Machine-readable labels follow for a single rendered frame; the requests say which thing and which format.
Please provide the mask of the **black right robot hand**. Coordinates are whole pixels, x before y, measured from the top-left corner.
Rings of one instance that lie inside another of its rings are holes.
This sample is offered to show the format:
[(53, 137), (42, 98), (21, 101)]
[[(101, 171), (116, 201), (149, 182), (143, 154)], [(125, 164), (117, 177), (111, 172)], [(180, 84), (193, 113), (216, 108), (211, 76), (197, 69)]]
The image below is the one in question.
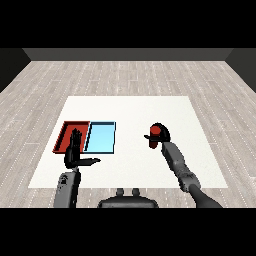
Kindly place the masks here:
[[(154, 138), (154, 141), (157, 141), (157, 142), (170, 142), (171, 141), (170, 132), (167, 127), (165, 127), (161, 123), (154, 123), (153, 125), (156, 125), (161, 129), (160, 136), (157, 138)], [(151, 139), (150, 134), (145, 135), (145, 138), (150, 140)]]

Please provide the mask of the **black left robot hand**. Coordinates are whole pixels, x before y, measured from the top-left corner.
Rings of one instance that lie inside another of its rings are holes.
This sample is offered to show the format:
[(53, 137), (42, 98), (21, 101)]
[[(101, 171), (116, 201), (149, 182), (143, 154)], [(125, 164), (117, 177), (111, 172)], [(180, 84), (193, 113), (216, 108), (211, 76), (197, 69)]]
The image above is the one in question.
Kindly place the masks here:
[(74, 129), (70, 135), (70, 143), (66, 148), (64, 156), (64, 164), (67, 169), (73, 169), (79, 166), (92, 166), (93, 164), (100, 162), (99, 158), (80, 158), (80, 145), (81, 145), (82, 133)]

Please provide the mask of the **light blue shallow open box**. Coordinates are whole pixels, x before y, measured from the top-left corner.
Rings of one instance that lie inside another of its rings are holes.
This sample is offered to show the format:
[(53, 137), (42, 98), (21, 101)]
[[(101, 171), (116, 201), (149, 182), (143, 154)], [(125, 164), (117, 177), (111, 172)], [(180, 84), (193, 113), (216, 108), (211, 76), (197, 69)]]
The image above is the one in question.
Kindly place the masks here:
[(115, 131), (114, 121), (92, 121), (86, 135), (83, 152), (85, 154), (113, 154)]

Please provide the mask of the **dark grey robot body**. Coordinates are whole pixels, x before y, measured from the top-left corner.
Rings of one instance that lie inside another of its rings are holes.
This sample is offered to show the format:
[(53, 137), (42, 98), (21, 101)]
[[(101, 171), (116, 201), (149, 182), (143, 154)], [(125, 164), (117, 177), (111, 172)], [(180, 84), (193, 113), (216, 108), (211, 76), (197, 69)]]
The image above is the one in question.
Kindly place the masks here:
[(153, 199), (142, 197), (138, 188), (132, 189), (131, 196), (125, 196), (124, 189), (118, 188), (116, 195), (101, 200), (98, 208), (158, 208), (158, 204)]

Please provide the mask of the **small red can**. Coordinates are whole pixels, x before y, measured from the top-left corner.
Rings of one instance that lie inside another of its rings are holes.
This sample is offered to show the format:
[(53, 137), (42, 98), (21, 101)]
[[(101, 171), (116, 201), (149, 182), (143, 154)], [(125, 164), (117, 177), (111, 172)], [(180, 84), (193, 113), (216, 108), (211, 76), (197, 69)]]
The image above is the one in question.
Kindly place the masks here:
[(150, 137), (151, 137), (151, 139), (149, 140), (149, 147), (151, 149), (155, 149), (158, 146), (158, 142), (154, 141), (154, 138), (159, 137), (160, 133), (161, 133), (161, 129), (158, 126), (153, 125), (153, 126), (150, 127)]

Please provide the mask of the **red shallow open box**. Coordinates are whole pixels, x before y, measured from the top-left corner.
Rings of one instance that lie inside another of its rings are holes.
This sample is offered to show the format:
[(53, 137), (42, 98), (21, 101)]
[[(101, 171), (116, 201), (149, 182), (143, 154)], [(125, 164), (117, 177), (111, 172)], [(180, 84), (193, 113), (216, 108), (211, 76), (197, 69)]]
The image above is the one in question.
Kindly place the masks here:
[(89, 121), (65, 121), (60, 130), (59, 136), (53, 148), (53, 153), (64, 154), (70, 144), (72, 131), (76, 129), (81, 133), (80, 153), (84, 153), (84, 144), (89, 130)]

